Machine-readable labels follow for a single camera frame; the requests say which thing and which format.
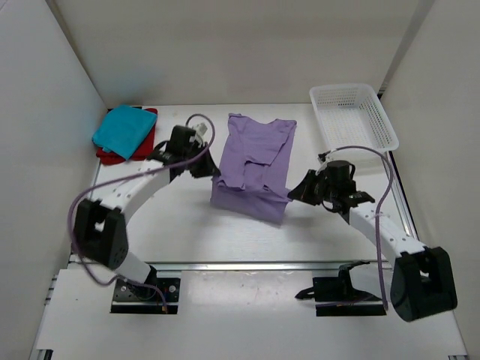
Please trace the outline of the lavender t-shirt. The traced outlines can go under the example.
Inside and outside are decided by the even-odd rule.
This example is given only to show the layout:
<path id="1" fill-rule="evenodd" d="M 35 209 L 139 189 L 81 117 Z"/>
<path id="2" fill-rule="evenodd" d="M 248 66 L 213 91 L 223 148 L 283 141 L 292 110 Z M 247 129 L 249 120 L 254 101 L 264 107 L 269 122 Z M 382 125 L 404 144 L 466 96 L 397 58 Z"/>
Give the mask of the lavender t-shirt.
<path id="1" fill-rule="evenodd" d="M 212 179 L 212 206 L 280 225 L 290 199 L 286 188 L 297 122 L 263 124 L 230 113 L 229 135 Z"/>

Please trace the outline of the teal t-shirt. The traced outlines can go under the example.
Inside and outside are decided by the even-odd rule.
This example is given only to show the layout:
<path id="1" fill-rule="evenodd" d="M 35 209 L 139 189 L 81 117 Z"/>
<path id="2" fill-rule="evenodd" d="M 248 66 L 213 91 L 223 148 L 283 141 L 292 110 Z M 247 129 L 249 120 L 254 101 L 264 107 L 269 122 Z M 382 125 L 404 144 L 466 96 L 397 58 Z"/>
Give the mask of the teal t-shirt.
<path id="1" fill-rule="evenodd" d="M 144 109 L 118 106 L 104 116 L 91 140 L 97 147 L 129 160 L 155 126 L 157 117 Z"/>

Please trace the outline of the red t-shirt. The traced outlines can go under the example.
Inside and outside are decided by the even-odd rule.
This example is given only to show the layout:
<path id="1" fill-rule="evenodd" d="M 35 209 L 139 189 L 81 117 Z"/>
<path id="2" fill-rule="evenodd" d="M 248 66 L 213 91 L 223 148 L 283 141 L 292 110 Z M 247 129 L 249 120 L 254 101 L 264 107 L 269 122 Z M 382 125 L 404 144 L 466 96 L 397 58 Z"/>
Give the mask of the red t-shirt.
<path id="1" fill-rule="evenodd" d="M 142 109 L 149 111 L 151 113 L 155 113 L 158 115 L 158 111 L 154 108 L 147 108 L 147 109 Z M 151 129 L 149 132 L 148 136 L 146 139 L 142 142 L 140 147 L 134 152 L 132 157 L 129 160 L 125 160 L 119 155 L 109 152 L 107 150 L 103 150 L 102 148 L 97 147 L 97 152 L 96 156 L 100 159 L 100 162 L 104 165 L 114 165 L 114 164 L 120 164 L 125 161 L 142 161 L 145 160 L 146 157 L 151 153 L 154 147 L 154 140 L 155 140 L 155 126 Z"/>

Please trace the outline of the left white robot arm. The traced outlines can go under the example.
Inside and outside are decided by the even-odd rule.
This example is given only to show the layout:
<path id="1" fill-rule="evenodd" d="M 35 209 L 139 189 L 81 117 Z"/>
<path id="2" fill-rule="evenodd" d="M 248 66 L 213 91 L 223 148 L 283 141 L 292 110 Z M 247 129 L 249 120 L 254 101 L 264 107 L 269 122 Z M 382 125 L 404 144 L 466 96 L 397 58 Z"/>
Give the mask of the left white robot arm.
<path id="1" fill-rule="evenodd" d="M 139 299 L 154 297 L 158 289 L 155 270 L 130 250 L 128 222 L 182 173 L 189 172 L 195 179 L 219 174 L 209 151 L 211 143 L 204 139 L 214 129 L 204 123 L 176 125 L 170 138 L 154 148 L 135 174 L 114 180 L 115 188 L 102 199 L 77 202 L 69 230 L 79 258 L 101 264 L 125 279 Z"/>

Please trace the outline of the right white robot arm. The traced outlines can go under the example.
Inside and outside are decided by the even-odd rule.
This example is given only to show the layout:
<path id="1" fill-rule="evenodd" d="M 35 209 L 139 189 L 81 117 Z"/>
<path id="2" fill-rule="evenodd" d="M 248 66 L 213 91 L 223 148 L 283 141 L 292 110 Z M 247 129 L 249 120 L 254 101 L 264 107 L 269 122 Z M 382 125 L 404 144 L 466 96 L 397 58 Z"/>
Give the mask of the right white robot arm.
<path id="1" fill-rule="evenodd" d="M 335 277 L 314 278 L 296 298 L 314 299 L 321 316 L 383 315 L 372 303 L 386 299 L 408 323 L 454 310 L 458 298 L 448 253 L 407 235 L 383 214 L 370 194 L 357 190 L 355 170 L 348 161 L 330 161 L 309 170 L 288 197 L 312 206 L 329 203 L 328 211 L 370 240 L 392 268 L 380 271 L 379 264 L 364 260 L 346 263 Z"/>

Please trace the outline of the white plastic basket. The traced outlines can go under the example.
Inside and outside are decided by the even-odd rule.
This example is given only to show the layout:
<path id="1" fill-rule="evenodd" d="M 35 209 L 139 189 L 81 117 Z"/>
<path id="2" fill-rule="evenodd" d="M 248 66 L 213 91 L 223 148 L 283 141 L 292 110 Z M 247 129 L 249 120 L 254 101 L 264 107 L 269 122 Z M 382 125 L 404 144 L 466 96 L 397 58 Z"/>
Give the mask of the white plastic basket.
<path id="1" fill-rule="evenodd" d="M 378 155 L 357 148 L 364 146 L 386 154 L 399 146 L 389 117 L 370 85 L 321 85 L 311 88 L 309 95 L 322 153 L 349 146 L 332 154 L 331 159 L 355 164 L 362 175 L 389 172 Z"/>

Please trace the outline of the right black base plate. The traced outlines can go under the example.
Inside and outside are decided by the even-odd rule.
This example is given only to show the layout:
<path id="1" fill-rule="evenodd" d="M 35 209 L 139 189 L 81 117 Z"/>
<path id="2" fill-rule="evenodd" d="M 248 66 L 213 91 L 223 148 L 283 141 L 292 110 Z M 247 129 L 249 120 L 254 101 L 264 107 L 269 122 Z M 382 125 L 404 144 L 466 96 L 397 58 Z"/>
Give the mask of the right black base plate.
<path id="1" fill-rule="evenodd" d="M 348 280 L 314 277 L 312 286 L 300 290 L 295 299 L 314 300 L 316 317 L 381 317 L 386 315 L 381 299 L 354 289 Z"/>

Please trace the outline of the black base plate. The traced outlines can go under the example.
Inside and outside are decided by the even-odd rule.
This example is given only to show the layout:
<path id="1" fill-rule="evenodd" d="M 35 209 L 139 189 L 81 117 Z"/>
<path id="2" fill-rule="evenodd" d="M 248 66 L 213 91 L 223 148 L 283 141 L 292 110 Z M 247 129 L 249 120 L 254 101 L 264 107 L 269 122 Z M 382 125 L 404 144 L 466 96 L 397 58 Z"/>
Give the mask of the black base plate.
<path id="1" fill-rule="evenodd" d="M 348 280 L 314 277 L 312 286 L 300 290 L 295 299 L 314 300 L 316 317 L 381 317 L 386 315 L 381 299 L 354 289 Z"/>
<path id="2" fill-rule="evenodd" d="M 161 275 L 157 272 L 149 279 L 156 287 L 133 285 L 125 280 L 117 280 L 112 293 L 111 314 L 175 315 L 179 309 L 181 278 Z"/>

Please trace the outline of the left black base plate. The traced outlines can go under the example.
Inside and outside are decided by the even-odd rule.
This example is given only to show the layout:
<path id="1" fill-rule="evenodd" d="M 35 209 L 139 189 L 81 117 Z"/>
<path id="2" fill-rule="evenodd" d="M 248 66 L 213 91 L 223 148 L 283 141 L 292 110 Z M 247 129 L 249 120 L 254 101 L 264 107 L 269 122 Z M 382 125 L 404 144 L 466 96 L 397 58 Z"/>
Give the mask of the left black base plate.
<path id="1" fill-rule="evenodd" d="M 179 309 L 181 278 L 161 275 L 157 272 L 149 279 L 156 287 L 133 285 L 125 280 L 117 280 L 112 293 L 111 314 L 175 315 Z"/>

